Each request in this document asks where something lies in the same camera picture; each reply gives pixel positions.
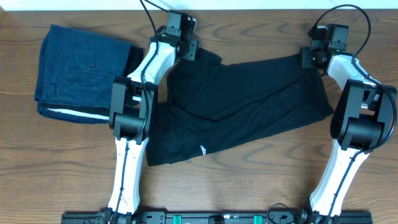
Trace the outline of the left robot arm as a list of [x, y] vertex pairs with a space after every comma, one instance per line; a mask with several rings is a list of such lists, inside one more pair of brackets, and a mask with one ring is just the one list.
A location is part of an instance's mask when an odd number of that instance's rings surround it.
[[113, 81], [109, 127], [116, 143], [116, 172], [108, 207], [98, 223], [131, 223], [140, 203], [139, 181], [146, 144], [155, 123], [160, 81], [179, 60], [194, 60], [196, 19], [168, 11], [166, 25], [154, 30], [149, 51], [126, 77]]

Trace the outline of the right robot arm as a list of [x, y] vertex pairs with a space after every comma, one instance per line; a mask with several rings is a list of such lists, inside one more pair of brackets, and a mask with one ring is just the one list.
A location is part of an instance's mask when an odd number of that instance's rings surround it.
[[361, 164], [391, 137], [397, 123], [393, 86], [373, 79], [347, 52], [348, 26], [314, 25], [312, 42], [300, 49], [300, 66], [316, 68], [338, 84], [342, 93], [330, 124], [333, 147], [320, 183], [298, 223], [368, 223], [368, 213], [342, 212], [345, 195]]

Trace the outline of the black t-shirt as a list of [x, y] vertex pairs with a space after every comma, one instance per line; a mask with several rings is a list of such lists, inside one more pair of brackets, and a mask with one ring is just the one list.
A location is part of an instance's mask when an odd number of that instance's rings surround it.
[[333, 113], [318, 72], [299, 56], [224, 65], [200, 49], [167, 76], [167, 100], [146, 145], [150, 166], [173, 164], [300, 128]]

